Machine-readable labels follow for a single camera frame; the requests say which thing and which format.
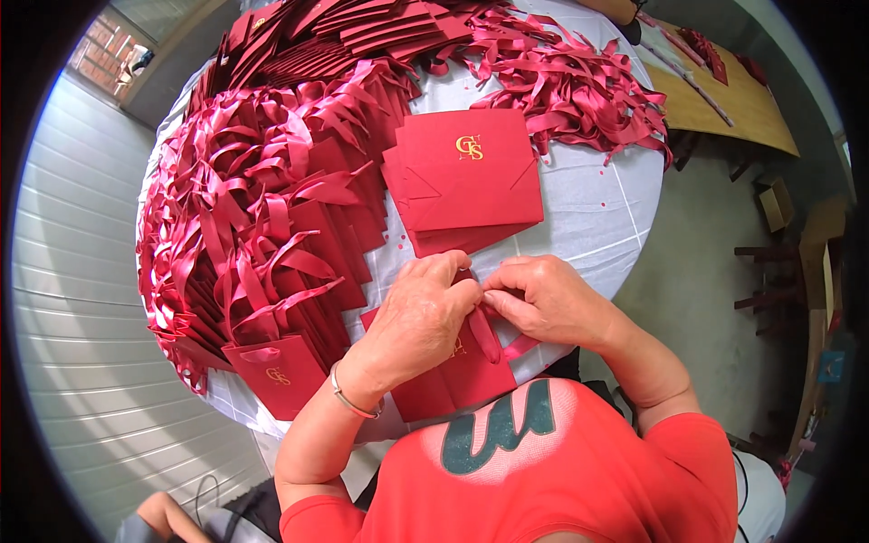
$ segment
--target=green print on shirt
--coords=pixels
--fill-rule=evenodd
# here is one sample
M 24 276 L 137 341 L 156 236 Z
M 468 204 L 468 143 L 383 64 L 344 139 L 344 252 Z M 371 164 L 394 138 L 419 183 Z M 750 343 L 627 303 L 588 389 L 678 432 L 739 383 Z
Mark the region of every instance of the green print on shirt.
M 485 466 L 492 459 L 497 447 L 505 451 L 516 450 L 528 432 L 537 435 L 555 431 L 555 418 L 549 397 L 549 379 L 534 381 L 528 386 L 525 400 L 525 420 L 517 434 L 513 422 L 513 393 L 494 403 L 489 411 L 486 440 L 476 455 L 471 454 L 474 442 L 474 414 L 466 414 L 453 420 L 443 439 L 441 464 L 453 475 L 467 475 Z

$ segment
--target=wrist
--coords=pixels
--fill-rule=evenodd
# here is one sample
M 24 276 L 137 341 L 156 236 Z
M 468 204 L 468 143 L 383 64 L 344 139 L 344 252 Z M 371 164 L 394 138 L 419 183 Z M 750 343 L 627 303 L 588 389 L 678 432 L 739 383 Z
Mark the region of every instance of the wrist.
M 358 408 L 371 411 L 389 391 L 372 371 L 370 360 L 358 356 L 352 348 L 336 364 L 335 379 L 338 386 L 344 397 Z
M 590 350 L 604 357 L 618 355 L 630 346 L 634 332 L 638 329 L 617 307 L 612 306 L 611 309 L 608 323 L 596 338 L 596 344 L 588 345 Z

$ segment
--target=checkered tablecloth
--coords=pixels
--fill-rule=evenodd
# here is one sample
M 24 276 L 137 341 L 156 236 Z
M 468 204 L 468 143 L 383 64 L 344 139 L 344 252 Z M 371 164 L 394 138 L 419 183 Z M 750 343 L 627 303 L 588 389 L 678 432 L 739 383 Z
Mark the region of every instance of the checkered tablecloth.
M 620 38 L 619 52 L 632 60 L 632 72 L 645 87 L 652 84 L 633 48 L 601 14 L 571 0 L 518 0 L 515 5 L 529 13 L 546 14 L 568 30 L 576 30 L 602 49 Z M 187 107 L 190 89 L 204 71 L 195 73 L 169 115 L 157 131 L 139 198 L 141 212 L 151 174 L 156 169 L 160 144 L 180 124 Z M 445 76 L 429 76 L 419 70 L 422 96 L 411 103 L 414 113 L 467 109 L 477 99 L 500 88 L 494 79 L 480 88 L 464 66 L 450 64 Z M 612 298 L 625 281 L 640 254 L 658 208 L 664 157 L 661 153 L 633 145 L 606 166 L 606 153 L 584 145 L 550 145 L 549 155 L 540 164 L 544 221 L 502 242 L 472 255 L 473 270 L 485 279 L 499 263 L 513 255 L 553 254 L 570 262 L 599 293 Z M 359 314 L 379 306 L 401 265 L 414 258 L 413 249 L 401 225 L 395 204 L 387 197 L 387 244 L 365 255 L 374 281 L 363 285 L 368 307 L 343 314 L 350 338 L 363 333 Z M 495 323 L 501 342 L 507 345 L 518 332 L 504 322 Z M 569 352 L 569 346 L 541 344 L 511 362 L 517 383 L 535 377 L 545 366 Z M 289 422 L 275 420 L 236 374 L 209 370 L 208 393 L 204 397 L 215 409 L 233 420 L 265 434 L 282 438 Z M 409 425 L 401 420 L 392 398 L 387 396 L 384 414 L 367 420 L 357 436 L 358 442 L 396 439 L 425 423 Z

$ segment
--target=gold logo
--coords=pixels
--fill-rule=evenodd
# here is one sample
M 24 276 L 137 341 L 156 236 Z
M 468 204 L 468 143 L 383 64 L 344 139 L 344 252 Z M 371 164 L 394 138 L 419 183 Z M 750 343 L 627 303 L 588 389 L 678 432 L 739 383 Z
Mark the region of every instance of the gold logo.
M 462 136 L 455 140 L 455 148 L 459 150 L 461 155 L 459 160 L 470 158 L 471 160 L 482 160 L 483 148 L 480 146 L 480 136 Z
M 269 368 L 266 370 L 266 375 L 268 375 L 271 380 L 277 381 L 282 385 L 289 384 L 289 379 L 287 379 L 287 376 L 283 374 L 280 368 Z
M 455 347 L 453 347 L 453 353 L 449 357 L 453 358 L 457 354 L 468 354 L 468 351 L 466 351 L 465 347 L 461 344 L 461 337 L 455 338 Z

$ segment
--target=brick wall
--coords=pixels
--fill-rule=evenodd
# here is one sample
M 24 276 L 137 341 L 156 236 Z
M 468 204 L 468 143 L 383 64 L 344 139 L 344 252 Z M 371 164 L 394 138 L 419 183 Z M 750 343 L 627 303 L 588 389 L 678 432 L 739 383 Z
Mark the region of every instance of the brick wall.
M 91 23 L 68 64 L 110 95 L 123 98 L 129 86 L 118 90 L 117 78 L 135 44 L 136 40 L 129 34 L 101 15 Z

